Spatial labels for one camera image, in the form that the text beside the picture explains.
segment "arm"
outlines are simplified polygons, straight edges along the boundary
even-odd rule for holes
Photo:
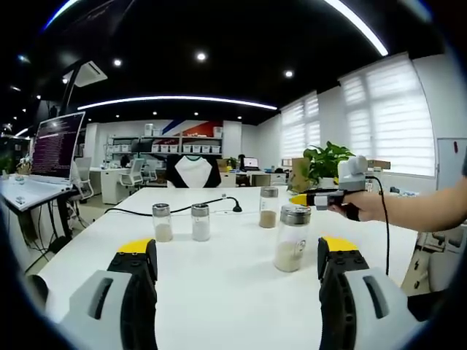
[[[360,208],[360,221],[385,221],[381,196],[376,193],[359,192],[347,195],[345,203]],[[403,228],[418,231],[440,231],[454,228],[467,219],[467,177],[452,188],[437,191],[432,195],[415,198],[385,196],[389,222]],[[342,214],[338,207],[332,211]]]

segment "jar with white powder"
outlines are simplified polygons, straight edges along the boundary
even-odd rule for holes
[[[281,271],[293,272],[300,268],[312,211],[304,206],[283,206],[280,212],[274,265]]]
[[[193,223],[193,239],[195,241],[207,241],[211,237],[209,206],[204,203],[193,204],[191,206],[191,221]]]
[[[156,242],[168,242],[173,239],[170,207],[167,203],[153,205],[153,224]]]

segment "black sleeve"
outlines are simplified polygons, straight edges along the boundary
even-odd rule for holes
[[[214,157],[206,157],[206,160],[211,164],[212,169],[204,187],[217,187],[220,184],[219,165]]]
[[[180,160],[179,155],[170,155],[167,157],[166,163],[166,180],[170,181],[176,188],[188,188],[185,181],[183,181],[178,171],[175,169],[176,164]]]
[[[464,166],[462,167],[462,175],[467,177],[467,147],[466,147],[466,156],[464,157]]]

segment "white powder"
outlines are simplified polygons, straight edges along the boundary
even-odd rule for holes
[[[276,268],[284,272],[297,271],[304,256],[305,244],[305,241],[280,243],[274,258]]]
[[[192,235],[195,241],[207,241],[210,237],[209,221],[194,222]]]
[[[173,239],[172,229],[169,224],[159,224],[155,227],[155,241],[168,242]]]

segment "black ceiling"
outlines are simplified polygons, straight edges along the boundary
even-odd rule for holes
[[[9,23],[15,22],[15,40],[8,40],[7,70],[2,77],[6,121],[14,131],[34,121],[36,94],[60,101],[65,90],[62,71],[51,72],[48,82],[37,90],[35,62],[21,63],[20,53],[34,50],[42,27],[62,1],[12,4]],[[440,53],[435,31],[418,22],[397,1],[345,0],[377,34],[390,55],[407,51],[411,57]],[[48,28],[49,44],[59,21]],[[12,30],[2,24],[2,32]],[[195,60],[204,51],[204,63]],[[313,90],[324,91],[350,71],[381,58],[366,38],[323,0],[222,0],[150,1],[136,0],[112,38],[87,52],[109,77],[86,87],[76,87],[71,104],[79,106],[109,99],[153,95],[197,95],[233,98],[282,107]],[[123,65],[112,65],[120,58]],[[295,75],[286,79],[284,70]],[[10,89],[18,86],[21,92]],[[28,107],[26,113],[21,109]],[[153,119],[236,120],[257,125],[277,112],[254,107],[195,101],[152,101],[88,110],[96,122]]]

